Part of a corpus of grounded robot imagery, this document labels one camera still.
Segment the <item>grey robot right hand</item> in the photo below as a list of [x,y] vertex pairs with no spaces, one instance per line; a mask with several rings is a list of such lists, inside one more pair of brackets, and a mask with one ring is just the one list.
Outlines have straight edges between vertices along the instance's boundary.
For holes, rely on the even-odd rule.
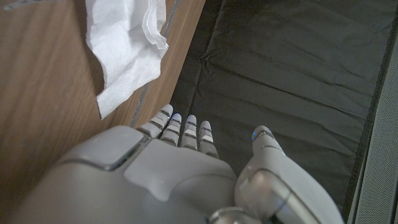
[[242,173],[218,157],[211,125],[165,105],[68,151],[11,223],[342,223],[328,192],[265,126]]

